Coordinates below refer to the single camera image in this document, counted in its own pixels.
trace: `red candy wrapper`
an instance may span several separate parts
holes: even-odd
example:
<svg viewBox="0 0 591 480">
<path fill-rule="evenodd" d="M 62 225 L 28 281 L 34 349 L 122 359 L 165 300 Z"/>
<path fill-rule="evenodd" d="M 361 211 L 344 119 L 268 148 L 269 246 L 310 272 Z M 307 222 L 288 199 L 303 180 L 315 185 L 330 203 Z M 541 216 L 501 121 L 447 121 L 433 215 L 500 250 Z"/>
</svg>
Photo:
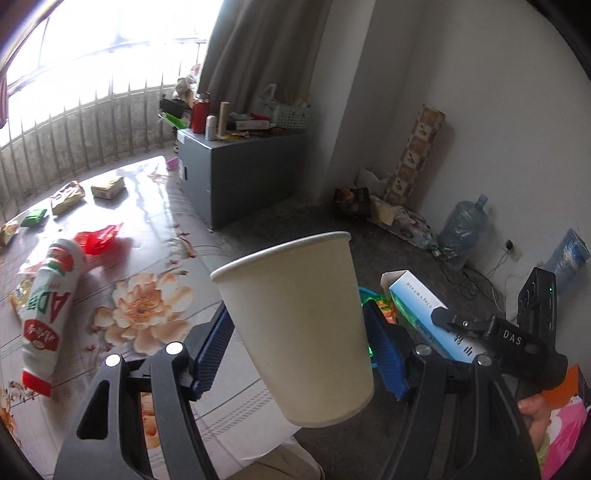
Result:
<svg viewBox="0 0 591 480">
<path fill-rule="evenodd" d="M 80 245 L 87 255 L 98 255 L 107 250 L 119 234 L 123 223 L 108 225 L 96 232 L 80 232 L 74 237 L 74 241 Z"/>
</svg>

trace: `large plastic water bottle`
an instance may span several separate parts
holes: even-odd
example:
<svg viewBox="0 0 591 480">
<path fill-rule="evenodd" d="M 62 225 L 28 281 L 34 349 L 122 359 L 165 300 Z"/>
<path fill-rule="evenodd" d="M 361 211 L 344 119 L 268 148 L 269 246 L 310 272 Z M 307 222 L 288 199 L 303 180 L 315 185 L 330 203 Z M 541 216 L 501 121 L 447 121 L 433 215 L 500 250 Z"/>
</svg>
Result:
<svg viewBox="0 0 591 480">
<path fill-rule="evenodd" d="M 589 249 L 583 239 L 572 228 L 566 233 L 562 242 L 552 257 L 544 265 L 544 270 L 553 272 L 556 276 L 556 291 L 558 295 L 564 292 L 579 268 L 587 263 Z"/>
<path fill-rule="evenodd" d="M 455 270 L 464 266 L 468 255 L 488 228 L 488 217 L 482 211 L 487 201 L 486 195 L 480 195 L 476 203 L 468 200 L 459 202 L 437 236 L 443 258 Z"/>
</svg>

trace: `white wall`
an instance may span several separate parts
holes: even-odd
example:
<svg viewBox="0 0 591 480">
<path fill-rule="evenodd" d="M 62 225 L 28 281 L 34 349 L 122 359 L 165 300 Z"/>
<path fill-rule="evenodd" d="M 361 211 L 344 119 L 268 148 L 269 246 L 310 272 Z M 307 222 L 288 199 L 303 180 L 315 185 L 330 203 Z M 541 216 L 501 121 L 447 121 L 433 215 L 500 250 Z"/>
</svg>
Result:
<svg viewBox="0 0 591 480">
<path fill-rule="evenodd" d="M 379 153 L 410 65 L 426 0 L 376 0 L 323 197 L 351 186 Z"/>
<path fill-rule="evenodd" d="M 375 162 L 404 85 L 426 0 L 334 0 L 310 99 L 301 193 L 330 197 Z"/>
<path fill-rule="evenodd" d="M 493 230 L 475 263 L 493 267 L 508 238 L 523 250 L 493 278 L 514 312 L 568 228 L 591 242 L 591 82 L 525 0 L 429 0 L 377 167 L 395 165 L 422 103 L 447 121 L 408 206 L 439 231 L 456 202 L 488 195 Z M 557 349 L 591 378 L 587 270 L 561 300 Z"/>
<path fill-rule="evenodd" d="M 309 151 L 299 195 L 316 200 L 326 178 L 375 0 L 334 0 L 310 83 Z"/>
</svg>

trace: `gray cabinet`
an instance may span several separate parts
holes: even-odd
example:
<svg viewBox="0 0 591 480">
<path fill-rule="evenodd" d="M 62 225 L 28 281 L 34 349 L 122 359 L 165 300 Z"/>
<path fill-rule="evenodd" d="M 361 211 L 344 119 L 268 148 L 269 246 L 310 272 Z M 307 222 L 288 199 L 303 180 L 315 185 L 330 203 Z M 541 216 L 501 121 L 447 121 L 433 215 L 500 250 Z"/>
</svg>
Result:
<svg viewBox="0 0 591 480">
<path fill-rule="evenodd" d="M 181 188 L 211 229 L 293 194 L 303 132 L 221 142 L 187 129 L 177 137 Z"/>
</svg>

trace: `paper cup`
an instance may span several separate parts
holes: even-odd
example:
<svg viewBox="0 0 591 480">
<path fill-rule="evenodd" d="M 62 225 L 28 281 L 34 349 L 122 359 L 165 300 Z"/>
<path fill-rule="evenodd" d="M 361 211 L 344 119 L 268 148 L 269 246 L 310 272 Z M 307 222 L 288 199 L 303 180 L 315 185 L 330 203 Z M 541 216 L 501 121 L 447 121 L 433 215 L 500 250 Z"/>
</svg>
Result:
<svg viewBox="0 0 591 480">
<path fill-rule="evenodd" d="M 374 394 L 350 238 L 310 236 L 212 273 L 269 392 L 298 426 L 346 420 Z"/>
</svg>

